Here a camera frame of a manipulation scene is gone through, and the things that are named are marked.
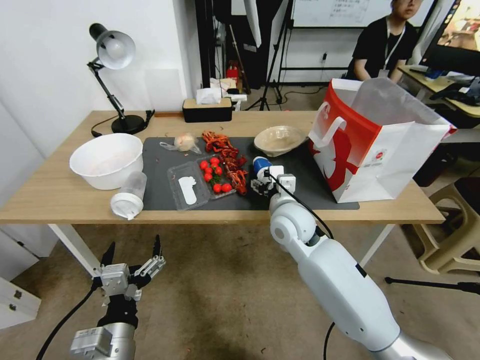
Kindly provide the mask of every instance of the lamp shade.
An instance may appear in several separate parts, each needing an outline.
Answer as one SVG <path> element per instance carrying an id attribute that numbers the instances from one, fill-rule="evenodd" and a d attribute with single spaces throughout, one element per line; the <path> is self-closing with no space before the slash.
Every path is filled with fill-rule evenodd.
<path id="1" fill-rule="evenodd" d="M 120 31 L 107 30 L 94 23 L 90 35 L 96 41 L 96 53 L 103 66 L 117 70 L 128 66 L 135 55 L 135 43 L 130 36 Z"/>

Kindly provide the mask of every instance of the desk lamp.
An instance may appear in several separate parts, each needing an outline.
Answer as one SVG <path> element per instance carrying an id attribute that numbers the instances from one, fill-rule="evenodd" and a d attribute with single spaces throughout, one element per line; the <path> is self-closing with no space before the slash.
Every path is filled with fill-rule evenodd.
<path id="1" fill-rule="evenodd" d="M 120 31 L 107 30 L 105 26 L 99 23 L 92 24 L 89 32 L 96 42 L 96 53 L 98 56 L 87 65 L 118 113 L 118 119 L 111 124 L 111 130 L 114 133 L 127 134 L 136 134 L 144 130 L 148 126 L 155 110 L 146 112 L 145 121 L 138 115 L 124 115 L 124 107 L 115 95 L 110 93 L 99 75 L 99 70 L 103 68 L 117 70 L 128 66 L 135 55 L 134 41 L 127 34 Z M 98 137 L 101 134 L 92 130 L 92 135 Z"/>

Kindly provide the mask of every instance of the shopping bag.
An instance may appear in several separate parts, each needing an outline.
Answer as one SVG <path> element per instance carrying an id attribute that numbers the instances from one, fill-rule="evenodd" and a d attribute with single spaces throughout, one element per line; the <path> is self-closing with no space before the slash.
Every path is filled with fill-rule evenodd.
<path id="1" fill-rule="evenodd" d="M 310 151 L 339 203 L 395 199 L 455 127 L 387 78 L 333 79 Z"/>

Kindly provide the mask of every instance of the bag handle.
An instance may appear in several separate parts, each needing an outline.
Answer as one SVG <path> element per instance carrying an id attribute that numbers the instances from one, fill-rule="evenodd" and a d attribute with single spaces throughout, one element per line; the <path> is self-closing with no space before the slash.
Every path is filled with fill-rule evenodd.
<path id="1" fill-rule="evenodd" d="M 314 145 L 317 148 L 326 147 L 330 143 L 330 141 L 332 141 L 332 138 L 334 137 L 337 129 L 340 128 L 342 130 L 345 130 L 345 127 L 347 126 L 347 122 L 341 116 L 337 116 L 335 120 L 331 123 L 326 133 L 322 136 L 320 123 L 324 120 L 322 119 L 324 110 L 327 111 L 327 114 L 330 110 L 330 104 L 327 101 L 324 101 L 323 104 L 318 108 L 315 121 L 313 122 L 313 127 L 308 133 L 308 137 L 313 141 Z"/>

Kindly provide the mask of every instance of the plastic chair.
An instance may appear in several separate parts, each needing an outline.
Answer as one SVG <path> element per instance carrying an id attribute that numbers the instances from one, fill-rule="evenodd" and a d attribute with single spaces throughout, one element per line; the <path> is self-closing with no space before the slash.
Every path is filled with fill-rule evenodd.
<path id="1" fill-rule="evenodd" d="M 480 247 L 480 177 L 463 177 L 430 196 L 434 204 L 442 199 L 450 199 L 460 207 L 462 223 L 441 243 L 434 239 L 426 225 L 413 226 L 425 247 L 418 259 L 421 266 L 435 274 L 450 270 L 480 272 L 480 260 L 462 257 L 470 249 Z M 451 207 L 437 207 L 441 212 L 458 211 Z"/>

